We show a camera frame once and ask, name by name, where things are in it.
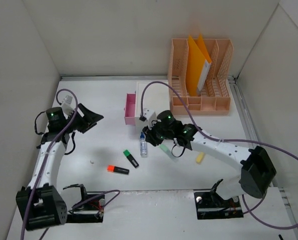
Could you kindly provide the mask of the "white drawer box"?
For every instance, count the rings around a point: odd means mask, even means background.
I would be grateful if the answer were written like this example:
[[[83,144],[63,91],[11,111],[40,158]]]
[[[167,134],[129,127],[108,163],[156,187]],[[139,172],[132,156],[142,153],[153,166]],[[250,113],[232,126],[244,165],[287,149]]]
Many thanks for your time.
[[[141,96],[144,88],[150,81],[138,81],[136,86],[135,117],[139,118],[141,113]],[[144,94],[143,108],[154,110],[156,114],[164,110],[170,110],[169,87],[154,83],[150,85]]]

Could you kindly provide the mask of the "pink drawer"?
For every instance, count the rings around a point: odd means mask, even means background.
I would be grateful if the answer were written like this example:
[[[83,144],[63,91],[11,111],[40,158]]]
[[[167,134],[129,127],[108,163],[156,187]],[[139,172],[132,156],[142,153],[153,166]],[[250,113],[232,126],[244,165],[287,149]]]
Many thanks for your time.
[[[136,94],[128,93],[126,96],[126,103],[124,107],[124,120],[126,125],[135,125],[135,107],[136,107]]]

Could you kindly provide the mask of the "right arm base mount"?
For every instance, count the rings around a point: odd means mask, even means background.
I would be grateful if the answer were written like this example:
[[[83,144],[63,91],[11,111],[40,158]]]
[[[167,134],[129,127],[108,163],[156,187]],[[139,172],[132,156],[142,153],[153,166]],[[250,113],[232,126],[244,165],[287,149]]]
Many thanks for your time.
[[[194,200],[198,220],[243,218],[238,196],[223,200],[211,191],[195,191]]]

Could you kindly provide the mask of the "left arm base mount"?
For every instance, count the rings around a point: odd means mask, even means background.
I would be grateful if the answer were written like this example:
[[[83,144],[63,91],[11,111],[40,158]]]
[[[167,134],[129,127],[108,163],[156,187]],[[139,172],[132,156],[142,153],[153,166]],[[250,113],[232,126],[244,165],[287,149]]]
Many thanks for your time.
[[[67,216],[68,224],[97,224],[104,219],[103,205],[106,203],[105,196],[99,196],[84,205],[69,210]]]

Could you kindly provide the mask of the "clear spray bottle blue cap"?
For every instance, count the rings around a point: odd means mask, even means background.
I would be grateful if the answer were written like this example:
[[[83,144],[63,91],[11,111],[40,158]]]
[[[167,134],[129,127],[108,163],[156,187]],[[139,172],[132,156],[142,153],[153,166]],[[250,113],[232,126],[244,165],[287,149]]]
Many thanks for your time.
[[[140,156],[143,158],[147,157],[147,143],[143,132],[140,133]]]

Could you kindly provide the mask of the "orange document folder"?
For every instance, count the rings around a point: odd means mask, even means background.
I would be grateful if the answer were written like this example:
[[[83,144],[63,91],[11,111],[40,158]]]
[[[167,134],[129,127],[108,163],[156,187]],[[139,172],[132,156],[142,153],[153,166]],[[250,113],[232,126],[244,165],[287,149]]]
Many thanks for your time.
[[[207,79],[212,60],[206,48],[202,34],[194,39],[188,37],[188,60],[186,71],[186,90],[191,97],[200,95]]]

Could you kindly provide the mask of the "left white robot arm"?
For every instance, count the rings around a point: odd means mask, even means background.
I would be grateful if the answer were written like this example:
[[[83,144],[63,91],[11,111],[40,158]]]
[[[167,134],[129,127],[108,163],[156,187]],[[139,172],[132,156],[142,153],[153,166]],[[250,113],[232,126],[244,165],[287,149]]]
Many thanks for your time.
[[[66,223],[67,206],[56,189],[56,182],[70,134],[84,134],[104,118],[81,103],[77,109],[62,105],[50,108],[44,114],[48,118],[48,131],[41,134],[39,158],[32,179],[16,195],[16,203],[28,231]]]

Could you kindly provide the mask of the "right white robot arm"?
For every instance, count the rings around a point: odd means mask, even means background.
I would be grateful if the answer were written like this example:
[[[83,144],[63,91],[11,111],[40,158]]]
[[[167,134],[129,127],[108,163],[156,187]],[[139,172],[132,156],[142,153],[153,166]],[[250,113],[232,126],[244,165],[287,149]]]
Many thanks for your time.
[[[261,199],[276,175],[276,169],[267,151],[257,146],[254,149],[234,145],[223,140],[212,140],[211,135],[193,124],[176,120],[170,110],[160,114],[144,109],[140,120],[145,123],[143,133],[146,142],[158,146],[171,140],[186,150],[205,153],[237,171],[237,175],[220,179],[211,189],[210,200],[221,206],[234,196],[247,194]]]

